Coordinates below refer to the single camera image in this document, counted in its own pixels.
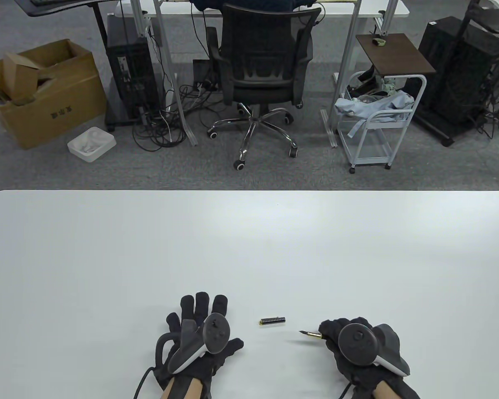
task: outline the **office chair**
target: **office chair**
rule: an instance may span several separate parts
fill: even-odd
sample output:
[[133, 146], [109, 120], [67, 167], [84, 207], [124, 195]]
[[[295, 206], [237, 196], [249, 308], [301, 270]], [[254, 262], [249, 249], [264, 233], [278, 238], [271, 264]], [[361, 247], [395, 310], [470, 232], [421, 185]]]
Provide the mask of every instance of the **office chair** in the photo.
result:
[[242, 170], [250, 140], [257, 127], [264, 126], [280, 133], [291, 147], [289, 156], [297, 157], [297, 144], [281, 127], [268, 120], [282, 114], [290, 125], [294, 118], [285, 108], [269, 110], [269, 104], [291, 101], [298, 109], [305, 72], [312, 59], [311, 30], [321, 8], [297, 12], [263, 12], [225, 4], [222, 9], [222, 46], [218, 46], [217, 30], [207, 27], [209, 55], [213, 71], [220, 77], [225, 105], [237, 103], [241, 118], [215, 122], [207, 134], [217, 137], [221, 126], [249, 123], [234, 163]]

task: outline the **black glove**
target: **black glove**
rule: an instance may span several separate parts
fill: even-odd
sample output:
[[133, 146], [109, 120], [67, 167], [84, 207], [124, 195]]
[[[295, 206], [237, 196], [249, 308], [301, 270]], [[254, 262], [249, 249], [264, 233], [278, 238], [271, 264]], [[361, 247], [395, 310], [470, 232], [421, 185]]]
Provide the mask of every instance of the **black glove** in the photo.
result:
[[[192, 319], [196, 321], [196, 325], [200, 327], [200, 325], [203, 324], [203, 321], [207, 318], [209, 314], [208, 312], [209, 296], [206, 292], [199, 292], [196, 294], [196, 310], [194, 310], [194, 297], [192, 295], [186, 295], [181, 298], [181, 320]], [[220, 313], [225, 316], [227, 313], [227, 298], [225, 296], [217, 295], [215, 297], [215, 300], [213, 301], [212, 313]], [[170, 313], [166, 317], [166, 323], [168, 323], [170, 332], [181, 332], [181, 322], [176, 313]], [[173, 374], [168, 373], [168, 363], [177, 349], [179, 349], [179, 335], [177, 336], [178, 338], [174, 339], [174, 345], [170, 349], [164, 363], [162, 347], [158, 346], [155, 349], [154, 376], [163, 390], [166, 389], [166, 386], [168, 386], [168, 383], [174, 376]], [[203, 385], [203, 398], [210, 392], [212, 377], [216, 374], [217, 370], [223, 366], [225, 358], [230, 357], [243, 346], [244, 342], [239, 338], [230, 340], [223, 351], [215, 355], [208, 352], [205, 353], [202, 357], [199, 357], [192, 362], [183, 371], [179, 372], [177, 376], [188, 376], [200, 380]]]
[[403, 381], [403, 378], [392, 373], [390, 370], [375, 365], [367, 367], [357, 366], [344, 357], [338, 347], [338, 335], [343, 327], [350, 323], [364, 324], [368, 328], [372, 328], [366, 319], [359, 317], [351, 321], [348, 319], [326, 320], [320, 324], [318, 331], [320, 331], [325, 339], [329, 350], [335, 355], [339, 372], [351, 384], [356, 386], [355, 397], [370, 398], [377, 385], [385, 381], [401, 399], [419, 399], [417, 393]]

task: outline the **cardboard box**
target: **cardboard box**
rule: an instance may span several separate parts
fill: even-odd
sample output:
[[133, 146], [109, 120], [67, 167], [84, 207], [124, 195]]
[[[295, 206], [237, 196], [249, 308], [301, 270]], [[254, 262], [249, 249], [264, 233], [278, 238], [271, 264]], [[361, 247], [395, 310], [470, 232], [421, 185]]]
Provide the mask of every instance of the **cardboard box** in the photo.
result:
[[[105, 113], [105, 91], [90, 51], [66, 39], [20, 55], [0, 60], [0, 93], [22, 98], [0, 105], [0, 122], [22, 148], [50, 141]], [[31, 83], [25, 86], [18, 80], [22, 76]], [[33, 76], [36, 90], [26, 97]]]
[[23, 101], [37, 91], [42, 65], [19, 54], [4, 55], [4, 92], [13, 101]]

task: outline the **computer tower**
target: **computer tower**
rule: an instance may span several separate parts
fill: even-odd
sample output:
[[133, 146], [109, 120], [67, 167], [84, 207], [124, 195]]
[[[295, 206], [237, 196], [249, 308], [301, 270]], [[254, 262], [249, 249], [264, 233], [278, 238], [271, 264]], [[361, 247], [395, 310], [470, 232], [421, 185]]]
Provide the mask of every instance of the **computer tower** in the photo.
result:
[[158, 114], [164, 87], [155, 81], [147, 38], [137, 35], [133, 17], [107, 16], [107, 58], [128, 117], [138, 118], [140, 107]]
[[444, 75], [427, 77], [421, 106], [453, 125], [471, 123], [484, 114], [499, 81], [499, 37], [472, 25], [447, 58], [462, 21], [446, 17], [428, 23], [419, 51]]

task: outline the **chrome chair base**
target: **chrome chair base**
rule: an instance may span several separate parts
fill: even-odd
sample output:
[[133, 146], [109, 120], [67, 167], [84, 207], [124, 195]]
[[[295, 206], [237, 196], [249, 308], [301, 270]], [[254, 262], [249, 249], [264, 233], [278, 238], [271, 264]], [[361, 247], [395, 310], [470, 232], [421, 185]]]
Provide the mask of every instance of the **chrome chair base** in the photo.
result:
[[207, 135], [212, 139], [218, 136], [217, 128], [219, 127], [234, 126], [249, 122], [249, 128], [246, 132], [246, 135], [244, 135], [242, 145], [240, 145], [240, 155], [238, 157], [238, 160], [233, 164], [236, 170], [244, 169], [244, 165], [246, 163], [246, 154], [248, 152], [248, 148], [250, 147], [251, 138], [253, 136], [253, 133], [255, 133], [256, 129], [259, 126], [264, 126], [270, 131], [275, 131], [282, 135], [282, 137], [284, 137], [290, 143], [290, 152], [288, 153], [288, 156], [290, 156], [291, 158], [297, 157], [297, 144], [294, 139], [286, 131], [284, 131], [284, 129], [267, 121], [267, 119], [271, 116], [282, 113], [284, 114], [285, 125], [290, 125], [294, 121], [294, 118], [286, 108], [274, 108], [273, 110], [267, 109], [267, 112], [265, 114], [260, 115], [259, 105], [255, 105], [252, 109], [250, 109], [248, 106], [242, 103], [238, 103], [238, 110], [240, 114], [242, 114], [241, 118], [230, 118], [216, 121], [207, 131]]

